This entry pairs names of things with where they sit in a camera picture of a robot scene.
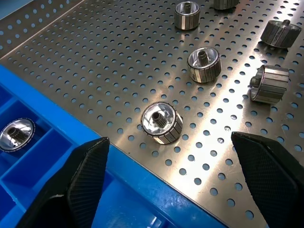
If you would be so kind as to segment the perforated metal plate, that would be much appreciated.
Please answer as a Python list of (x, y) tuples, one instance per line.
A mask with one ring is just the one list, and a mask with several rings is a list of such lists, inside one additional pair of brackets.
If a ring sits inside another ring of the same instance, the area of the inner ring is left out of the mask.
[[(0, 63), (229, 228), (266, 228), (245, 183), (233, 131), (279, 141), (304, 159), (304, 0), (240, 0), (200, 6), (199, 26), (174, 26), (184, 0), (42, 0), (0, 20)], [(261, 40), (270, 20), (302, 31), (290, 48)], [(212, 82), (190, 77), (200, 47), (220, 54)], [(289, 71), (276, 104), (252, 101), (262, 65)], [(167, 102), (180, 137), (159, 144), (141, 127), (145, 108)]]

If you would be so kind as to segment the metal motor rotor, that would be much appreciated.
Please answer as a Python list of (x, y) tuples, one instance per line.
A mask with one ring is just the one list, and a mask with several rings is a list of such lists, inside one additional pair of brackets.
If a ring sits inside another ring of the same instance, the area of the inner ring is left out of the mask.
[(213, 8), (216, 10), (228, 10), (239, 4), (239, 0), (213, 0)]
[(181, 30), (192, 30), (198, 27), (200, 6), (193, 1), (180, 2), (174, 9), (174, 25)]
[(25, 147), (36, 131), (35, 123), (28, 118), (19, 118), (8, 123), (0, 131), (0, 150), (15, 152)]
[(155, 102), (143, 111), (141, 127), (143, 132), (157, 143), (170, 144), (180, 137), (183, 120), (171, 104)]
[(288, 79), (288, 69), (262, 65), (250, 80), (251, 100), (267, 104), (278, 103), (287, 90)]
[(219, 52), (212, 47), (201, 47), (190, 53), (187, 59), (190, 77), (197, 83), (214, 81), (221, 73)]
[(301, 31), (302, 29), (291, 24), (290, 20), (270, 20), (260, 38), (267, 45), (277, 48), (290, 48)]

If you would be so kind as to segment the blue plastic table cover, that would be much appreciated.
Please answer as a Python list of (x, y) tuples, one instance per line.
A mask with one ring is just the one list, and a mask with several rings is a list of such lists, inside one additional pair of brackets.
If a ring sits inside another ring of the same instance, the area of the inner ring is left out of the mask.
[(18, 10), (33, 9), (33, 5), (42, 0), (0, 0), (0, 20)]

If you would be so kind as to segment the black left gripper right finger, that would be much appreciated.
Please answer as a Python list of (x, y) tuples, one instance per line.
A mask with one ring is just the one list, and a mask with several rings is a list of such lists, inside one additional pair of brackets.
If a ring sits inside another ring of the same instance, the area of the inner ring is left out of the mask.
[(231, 140), (269, 228), (304, 228), (304, 166), (275, 140), (243, 132)]

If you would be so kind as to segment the blue compartment tray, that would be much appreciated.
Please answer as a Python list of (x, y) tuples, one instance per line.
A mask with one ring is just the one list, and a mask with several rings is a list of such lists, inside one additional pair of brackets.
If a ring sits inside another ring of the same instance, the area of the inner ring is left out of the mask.
[[(38, 128), (23, 149), (0, 151), (0, 228), (14, 228), (72, 150), (98, 135), (0, 65), (0, 131), (31, 119)], [(134, 160), (111, 146), (92, 228), (224, 228)]]

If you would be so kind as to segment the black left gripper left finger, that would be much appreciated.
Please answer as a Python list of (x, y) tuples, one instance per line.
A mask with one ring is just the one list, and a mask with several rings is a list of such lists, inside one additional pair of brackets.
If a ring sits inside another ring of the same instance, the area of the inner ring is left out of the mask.
[(102, 196), (110, 141), (76, 147), (44, 184), (17, 228), (91, 228)]

